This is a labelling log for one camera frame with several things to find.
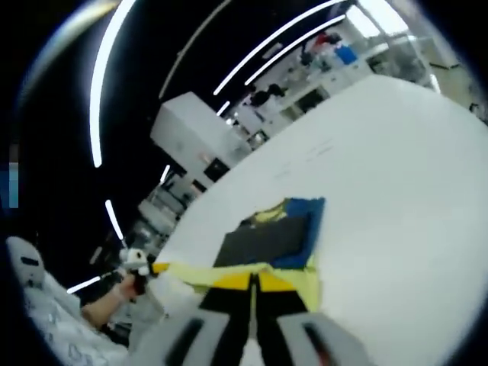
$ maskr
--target white tabletop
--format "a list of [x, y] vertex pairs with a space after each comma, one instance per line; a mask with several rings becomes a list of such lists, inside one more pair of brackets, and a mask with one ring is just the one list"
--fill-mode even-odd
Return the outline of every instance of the white tabletop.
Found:
[[447, 98], [370, 76], [268, 141], [192, 204], [158, 261], [211, 266], [283, 197], [327, 199], [322, 310], [378, 366], [443, 364], [488, 280], [488, 128]]

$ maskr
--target white table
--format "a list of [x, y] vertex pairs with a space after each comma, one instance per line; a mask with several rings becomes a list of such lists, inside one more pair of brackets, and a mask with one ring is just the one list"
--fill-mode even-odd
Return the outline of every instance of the white table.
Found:
[[158, 261], [211, 266], [283, 197], [327, 199], [322, 310], [378, 366], [443, 364], [488, 280], [488, 128], [433, 91], [373, 75], [324, 101], [189, 207]]

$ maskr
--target human arm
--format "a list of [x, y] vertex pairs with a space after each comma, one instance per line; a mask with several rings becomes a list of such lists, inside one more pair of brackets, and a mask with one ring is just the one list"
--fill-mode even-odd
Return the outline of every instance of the human arm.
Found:
[[135, 277], [129, 274], [104, 296], [82, 308], [82, 316], [96, 329], [100, 329], [114, 315], [117, 309], [137, 296], [134, 289]]

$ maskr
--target window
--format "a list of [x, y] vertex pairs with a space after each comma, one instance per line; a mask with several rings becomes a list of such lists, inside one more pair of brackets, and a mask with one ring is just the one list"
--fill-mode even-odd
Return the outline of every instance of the window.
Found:
[[409, 28], [398, 13], [385, 0], [360, 0], [378, 22], [386, 34], [393, 35], [407, 31]]
[[357, 6], [351, 6], [346, 16], [363, 37], [369, 38], [380, 35], [378, 28], [374, 26], [373, 22]]

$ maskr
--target black ceiling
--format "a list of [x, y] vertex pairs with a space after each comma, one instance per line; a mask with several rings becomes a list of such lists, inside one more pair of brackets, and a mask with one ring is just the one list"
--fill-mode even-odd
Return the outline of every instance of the black ceiling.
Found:
[[[269, 34], [321, 2], [232, 1], [196, 39], [163, 100], [193, 91], [217, 110], [224, 101], [240, 98], [244, 81], [263, 64], [260, 55], [218, 96], [212, 92]], [[348, 0], [309, 17], [277, 41], [289, 44], [343, 14], [351, 3]], [[158, 95], [178, 52], [219, 4], [220, 0], [192, 2], [189, 8], [184, 2], [137, 0], [117, 36], [104, 77], [103, 164], [99, 169], [93, 167], [90, 151], [89, 89], [98, 46], [113, 12], [67, 47], [23, 106], [17, 125], [22, 231], [39, 233], [48, 267], [65, 284], [95, 271], [88, 260], [112, 231], [104, 201], [112, 200], [120, 226], [127, 232], [137, 218], [138, 203], [171, 162], [149, 138], [162, 102]], [[51, 32], [59, 18], [53, 17]]]

